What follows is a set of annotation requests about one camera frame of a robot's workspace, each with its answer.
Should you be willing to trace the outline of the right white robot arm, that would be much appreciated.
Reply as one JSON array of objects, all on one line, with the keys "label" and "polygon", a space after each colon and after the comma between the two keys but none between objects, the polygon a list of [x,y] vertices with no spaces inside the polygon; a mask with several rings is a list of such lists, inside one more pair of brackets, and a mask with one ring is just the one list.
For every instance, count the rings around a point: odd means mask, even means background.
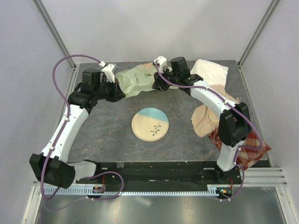
[{"label": "right white robot arm", "polygon": [[202,102],[219,118],[218,136],[222,146],[217,160],[219,169],[214,171],[214,178],[218,183],[226,183],[231,178],[230,170],[236,166],[238,147],[252,130],[248,106],[245,103],[236,104],[210,87],[201,76],[192,74],[184,57],[173,58],[170,63],[168,67],[163,56],[153,61],[157,71],[152,87],[159,91],[166,91],[171,86],[178,87]]}]

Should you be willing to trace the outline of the light green plastic bag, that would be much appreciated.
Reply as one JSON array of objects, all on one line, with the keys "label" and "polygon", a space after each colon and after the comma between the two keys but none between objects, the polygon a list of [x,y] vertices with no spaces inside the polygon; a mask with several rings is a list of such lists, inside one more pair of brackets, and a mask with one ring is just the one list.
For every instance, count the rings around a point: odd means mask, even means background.
[{"label": "light green plastic bag", "polygon": [[137,65],[129,70],[116,74],[121,91],[127,98],[137,96],[141,92],[153,91],[156,68],[152,63]]}]

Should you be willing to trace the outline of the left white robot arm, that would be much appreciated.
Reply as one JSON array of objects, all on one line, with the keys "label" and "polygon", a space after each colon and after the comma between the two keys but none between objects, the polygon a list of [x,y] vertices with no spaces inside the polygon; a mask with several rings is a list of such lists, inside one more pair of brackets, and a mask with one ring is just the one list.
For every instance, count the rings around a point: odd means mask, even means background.
[{"label": "left white robot arm", "polygon": [[76,180],[87,178],[99,183],[103,173],[92,161],[67,163],[75,137],[92,109],[100,100],[118,102],[125,97],[114,75],[115,66],[109,64],[101,70],[86,69],[82,81],[69,95],[56,131],[39,154],[32,154],[29,163],[38,181],[67,189]]}]

